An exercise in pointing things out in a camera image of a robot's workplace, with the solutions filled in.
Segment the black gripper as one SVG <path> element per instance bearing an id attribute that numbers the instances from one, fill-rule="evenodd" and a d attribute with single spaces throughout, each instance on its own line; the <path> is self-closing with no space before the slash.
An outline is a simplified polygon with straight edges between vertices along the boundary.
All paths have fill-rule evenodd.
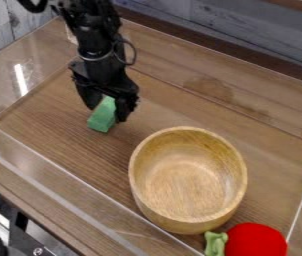
<path id="1" fill-rule="evenodd" d="M 72 79 L 84 105 L 93 110 L 103 95 L 114 97 L 115 115 L 126 122 L 136 108 L 139 86 L 126 73 L 126 68 L 115 58 L 101 61 L 77 59 L 69 63 Z"/>

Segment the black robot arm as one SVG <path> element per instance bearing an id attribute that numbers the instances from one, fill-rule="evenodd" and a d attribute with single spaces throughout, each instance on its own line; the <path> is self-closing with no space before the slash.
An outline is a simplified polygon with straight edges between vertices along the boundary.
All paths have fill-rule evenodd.
<path id="1" fill-rule="evenodd" d="M 136 48 L 122 36 L 120 16 L 111 0 L 17 0 L 23 8 L 36 14 L 51 7 L 63 17 L 77 41 L 77 57 L 68 68 L 79 96 L 93 110 L 104 96 L 114 99 L 112 118 L 126 122 L 135 111 L 139 86 L 126 69 L 136 62 Z"/>

